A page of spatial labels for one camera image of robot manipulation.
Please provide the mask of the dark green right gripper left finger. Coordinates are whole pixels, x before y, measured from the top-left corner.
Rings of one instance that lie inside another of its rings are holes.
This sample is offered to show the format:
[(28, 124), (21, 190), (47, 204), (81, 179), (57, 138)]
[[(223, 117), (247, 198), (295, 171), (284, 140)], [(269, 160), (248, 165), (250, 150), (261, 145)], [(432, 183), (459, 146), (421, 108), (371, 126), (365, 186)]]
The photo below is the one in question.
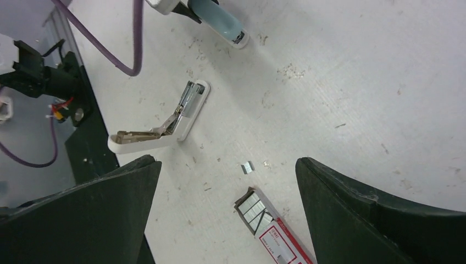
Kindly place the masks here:
[(145, 229), (161, 168), (144, 155), (86, 183), (1, 208), (1, 263), (153, 263)]

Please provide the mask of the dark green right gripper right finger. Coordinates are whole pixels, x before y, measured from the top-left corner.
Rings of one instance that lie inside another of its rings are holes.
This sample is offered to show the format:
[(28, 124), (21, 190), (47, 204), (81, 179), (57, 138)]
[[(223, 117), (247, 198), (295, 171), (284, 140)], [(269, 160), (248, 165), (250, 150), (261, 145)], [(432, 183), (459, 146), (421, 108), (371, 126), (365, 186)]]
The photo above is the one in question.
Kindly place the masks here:
[(318, 263), (465, 263), (465, 213), (349, 178), (312, 159), (295, 172)]

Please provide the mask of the red white staple box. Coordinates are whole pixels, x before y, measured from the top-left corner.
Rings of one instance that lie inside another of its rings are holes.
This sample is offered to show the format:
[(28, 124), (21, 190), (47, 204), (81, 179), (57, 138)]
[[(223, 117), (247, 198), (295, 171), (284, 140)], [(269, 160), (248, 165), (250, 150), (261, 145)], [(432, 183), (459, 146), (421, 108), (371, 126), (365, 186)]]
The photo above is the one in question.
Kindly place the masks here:
[(316, 264), (315, 257), (259, 188), (249, 187), (234, 209), (275, 263)]

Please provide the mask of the light blue stapler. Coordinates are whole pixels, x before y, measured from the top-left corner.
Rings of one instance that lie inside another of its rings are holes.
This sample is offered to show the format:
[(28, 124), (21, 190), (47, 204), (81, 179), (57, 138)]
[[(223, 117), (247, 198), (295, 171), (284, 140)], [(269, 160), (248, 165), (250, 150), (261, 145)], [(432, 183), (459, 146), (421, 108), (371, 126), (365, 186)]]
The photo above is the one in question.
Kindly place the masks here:
[(243, 24), (215, 1), (188, 1), (188, 7), (233, 47), (242, 49), (247, 44), (249, 34)]

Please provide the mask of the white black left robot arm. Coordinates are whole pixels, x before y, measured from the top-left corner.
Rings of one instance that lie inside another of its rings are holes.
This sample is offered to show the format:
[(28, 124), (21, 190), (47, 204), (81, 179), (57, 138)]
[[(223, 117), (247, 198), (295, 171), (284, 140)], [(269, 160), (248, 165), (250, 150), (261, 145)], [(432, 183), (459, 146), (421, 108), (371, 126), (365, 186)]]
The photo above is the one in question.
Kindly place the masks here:
[[(36, 98), (88, 99), (69, 52), (57, 68), (1, 36), (1, 84)], [(1, 209), (1, 263), (153, 263), (145, 229), (162, 164), (141, 156), (113, 171), (15, 208)]]

